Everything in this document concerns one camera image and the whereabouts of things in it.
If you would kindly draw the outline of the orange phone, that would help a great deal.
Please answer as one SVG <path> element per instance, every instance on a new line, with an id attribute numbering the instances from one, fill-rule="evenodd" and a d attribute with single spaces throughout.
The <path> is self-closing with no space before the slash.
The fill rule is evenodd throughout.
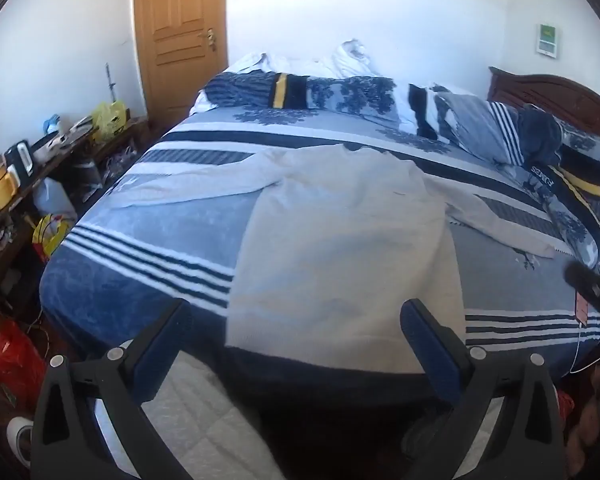
<path id="1" fill-rule="evenodd" d="M 588 302 L 578 292 L 576 293 L 576 303 L 574 304 L 574 314 L 579 324 L 588 325 Z"/>

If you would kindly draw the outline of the beige knit sweater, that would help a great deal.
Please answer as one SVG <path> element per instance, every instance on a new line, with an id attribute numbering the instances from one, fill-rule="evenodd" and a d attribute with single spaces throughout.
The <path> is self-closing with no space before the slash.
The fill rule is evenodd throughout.
<path id="1" fill-rule="evenodd" d="M 480 198 L 412 162 L 340 145 L 269 150 L 114 192 L 117 208 L 256 193 L 230 288 L 230 348 L 304 364 L 387 374 L 422 367 L 400 327 L 422 300 L 466 330 L 449 222 L 550 258 L 552 246 L 509 226 Z"/>

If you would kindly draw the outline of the rolled blue patterned quilt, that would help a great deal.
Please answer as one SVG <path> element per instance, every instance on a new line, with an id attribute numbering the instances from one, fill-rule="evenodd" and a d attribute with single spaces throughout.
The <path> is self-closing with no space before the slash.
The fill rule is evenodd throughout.
<path id="1" fill-rule="evenodd" d="M 577 258 L 600 263 L 600 136 L 535 104 L 510 105 L 391 78 L 344 79 L 224 72 L 207 82 L 201 107 L 328 110 L 396 126 L 401 136 L 453 145 L 498 168 L 538 200 Z"/>

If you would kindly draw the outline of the green wall thermostat panel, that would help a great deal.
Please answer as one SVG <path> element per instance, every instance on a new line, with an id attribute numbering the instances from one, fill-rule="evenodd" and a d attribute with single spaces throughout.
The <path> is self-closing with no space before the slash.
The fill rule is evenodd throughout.
<path id="1" fill-rule="evenodd" d="M 538 25 L 536 52 L 548 58 L 558 57 L 558 30 L 555 26 L 547 24 Z"/>

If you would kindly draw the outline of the yellow plastic bag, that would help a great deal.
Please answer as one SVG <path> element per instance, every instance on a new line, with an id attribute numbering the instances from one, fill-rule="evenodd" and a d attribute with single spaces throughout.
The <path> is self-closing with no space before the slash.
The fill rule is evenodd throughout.
<path id="1" fill-rule="evenodd" d="M 92 111 L 94 127 L 104 136 L 112 136 L 126 125 L 126 106 L 122 101 L 101 102 Z"/>

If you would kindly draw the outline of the yellow container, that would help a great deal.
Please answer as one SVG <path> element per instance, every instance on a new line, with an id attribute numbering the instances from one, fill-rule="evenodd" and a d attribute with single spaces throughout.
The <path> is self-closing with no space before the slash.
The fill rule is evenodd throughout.
<path id="1" fill-rule="evenodd" d="M 17 195 L 20 179 L 17 170 L 12 165 L 0 165 L 0 211 L 5 209 Z"/>

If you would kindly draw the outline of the grey striped pillow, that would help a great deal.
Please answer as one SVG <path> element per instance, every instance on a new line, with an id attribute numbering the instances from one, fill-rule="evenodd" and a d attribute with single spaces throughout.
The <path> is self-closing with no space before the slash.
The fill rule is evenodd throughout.
<path id="1" fill-rule="evenodd" d="M 521 166 L 524 154 L 515 107 L 453 92 L 432 95 L 438 133 L 492 165 Z"/>

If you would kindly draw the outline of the cluttered dark side table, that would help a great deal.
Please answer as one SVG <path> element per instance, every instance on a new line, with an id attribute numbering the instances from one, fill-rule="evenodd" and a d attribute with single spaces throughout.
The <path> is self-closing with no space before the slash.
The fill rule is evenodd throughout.
<path id="1" fill-rule="evenodd" d="M 34 206 L 34 191 L 47 179 L 58 182 L 81 217 L 154 142 L 150 121 L 135 118 L 111 139 L 95 140 L 89 133 L 38 167 L 33 179 L 0 211 L 1 310 L 28 304 L 44 268 L 32 242 L 43 217 Z"/>

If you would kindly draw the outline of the red plastic bag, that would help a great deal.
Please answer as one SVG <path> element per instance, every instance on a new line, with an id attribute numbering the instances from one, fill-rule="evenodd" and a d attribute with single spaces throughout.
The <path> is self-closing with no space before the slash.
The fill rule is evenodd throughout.
<path id="1" fill-rule="evenodd" d="M 0 388 L 14 408 L 35 411 L 45 373 L 46 364 L 30 338 L 15 321 L 1 321 Z"/>

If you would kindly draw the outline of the dark wooden headboard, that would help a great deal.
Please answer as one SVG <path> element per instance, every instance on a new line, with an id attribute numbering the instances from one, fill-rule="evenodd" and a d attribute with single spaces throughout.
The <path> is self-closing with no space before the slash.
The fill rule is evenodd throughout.
<path id="1" fill-rule="evenodd" d="M 600 136 L 600 96 L 555 75 L 515 75 L 490 66 L 488 98 L 513 106 L 534 104 L 577 129 Z"/>

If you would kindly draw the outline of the wooden door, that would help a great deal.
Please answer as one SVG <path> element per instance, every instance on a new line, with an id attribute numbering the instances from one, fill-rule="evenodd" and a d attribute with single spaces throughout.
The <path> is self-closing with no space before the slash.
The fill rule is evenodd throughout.
<path id="1" fill-rule="evenodd" d="M 134 0 L 134 25 L 149 123 L 165 132 L 227 68 L 226 0 Z"/>

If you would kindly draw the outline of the grey quilted trousers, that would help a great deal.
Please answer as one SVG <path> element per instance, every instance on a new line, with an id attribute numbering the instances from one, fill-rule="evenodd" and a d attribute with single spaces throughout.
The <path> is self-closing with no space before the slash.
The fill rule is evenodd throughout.
<path id="1" fill-rule="evenodd" d="M 283 474 L 251 420 L 218 376 L 185 352 L 156 396 L 142 404 L 160 438 L 194 479 L 281 479 Z"/>

